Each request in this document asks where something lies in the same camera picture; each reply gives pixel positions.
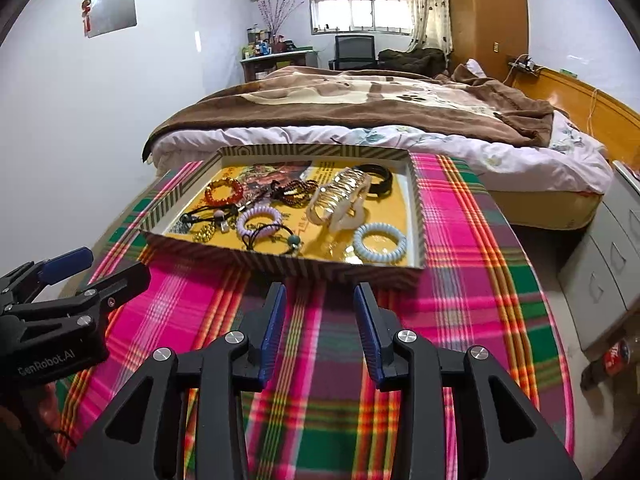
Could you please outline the operator left hand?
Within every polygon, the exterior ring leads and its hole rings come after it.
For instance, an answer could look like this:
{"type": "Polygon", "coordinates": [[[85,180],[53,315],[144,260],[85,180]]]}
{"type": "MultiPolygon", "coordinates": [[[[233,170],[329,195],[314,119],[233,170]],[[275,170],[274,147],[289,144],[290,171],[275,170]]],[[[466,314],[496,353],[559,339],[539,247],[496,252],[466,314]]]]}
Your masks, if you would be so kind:
{"type": "Polygon", "coordinates": [[[60,412],[53,384],[1,389],[1,478],[56,479],[65,460],[54,433],[60,412]]]}

